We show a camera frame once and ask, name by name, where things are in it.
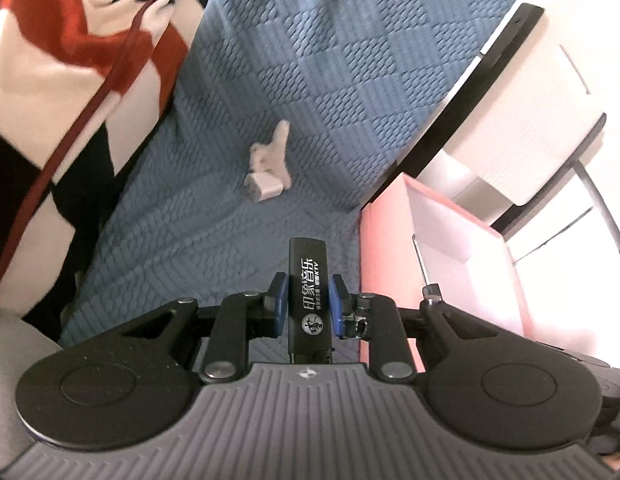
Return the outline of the black lighter with print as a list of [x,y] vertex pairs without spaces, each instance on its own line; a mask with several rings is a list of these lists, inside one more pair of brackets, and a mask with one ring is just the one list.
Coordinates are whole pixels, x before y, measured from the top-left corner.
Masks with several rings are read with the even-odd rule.
[[288,353],[293,364],[331,364],[327,247],[323,240],[289,242]]

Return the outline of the yellow black screwdriver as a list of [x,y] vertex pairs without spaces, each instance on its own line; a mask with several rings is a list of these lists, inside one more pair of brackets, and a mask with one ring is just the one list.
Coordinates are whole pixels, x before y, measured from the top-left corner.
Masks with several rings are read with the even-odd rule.
[[427,270],[426,261],[424,258],[421,246],[419,246],[417,236],[412,235],[412,243],[416,252],[419,269],[421,269],[421,275],[424,279],[423,297],[428,304],[436,304],[443,300],[441,290],[438,283],[432,282]]

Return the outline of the pink open cardboard box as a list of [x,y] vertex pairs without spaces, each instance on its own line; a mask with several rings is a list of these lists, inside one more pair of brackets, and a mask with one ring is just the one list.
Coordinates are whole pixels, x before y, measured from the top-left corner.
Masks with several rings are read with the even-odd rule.
[[526,336],[531,321],[502,235],[417,180],[401,174],[372,203],[360,223],[361,291],[416,309],[424,279],[417,236],[432,282],[448,304]]

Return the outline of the white USB charger plug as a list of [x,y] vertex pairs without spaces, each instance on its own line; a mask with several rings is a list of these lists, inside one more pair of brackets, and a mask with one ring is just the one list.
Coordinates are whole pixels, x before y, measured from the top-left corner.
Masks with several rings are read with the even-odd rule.
[[244,188],[256,203],[280,196],[284,191],[281,180],[269,172],[251,172],[244,180]]

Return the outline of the beige folding chair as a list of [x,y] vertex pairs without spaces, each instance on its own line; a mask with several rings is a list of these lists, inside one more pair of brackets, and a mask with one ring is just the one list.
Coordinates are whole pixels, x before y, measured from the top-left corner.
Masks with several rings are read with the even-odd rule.
[[519,3],[363,203],[405,174],[511,238],[578,177],[620,256],[620,229],[585,168],[606,122],[546,11]]

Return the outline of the blue textured sofa cover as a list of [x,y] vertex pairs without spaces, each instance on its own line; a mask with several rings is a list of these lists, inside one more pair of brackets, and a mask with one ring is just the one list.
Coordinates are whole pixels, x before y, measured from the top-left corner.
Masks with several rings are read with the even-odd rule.
[[[105,224],[60,342],[184,296],[215,306],[327,246],[360,283],[361,203],[516,0],[209,0],[171,110]],[[290,131],[291,188],[256,203],[254,143]]]

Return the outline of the red white black blanket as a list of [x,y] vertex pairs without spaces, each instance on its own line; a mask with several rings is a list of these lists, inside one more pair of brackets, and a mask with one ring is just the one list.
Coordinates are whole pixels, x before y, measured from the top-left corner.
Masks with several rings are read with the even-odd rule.
[[207,1],[0,0],[0,310],[74,296]]

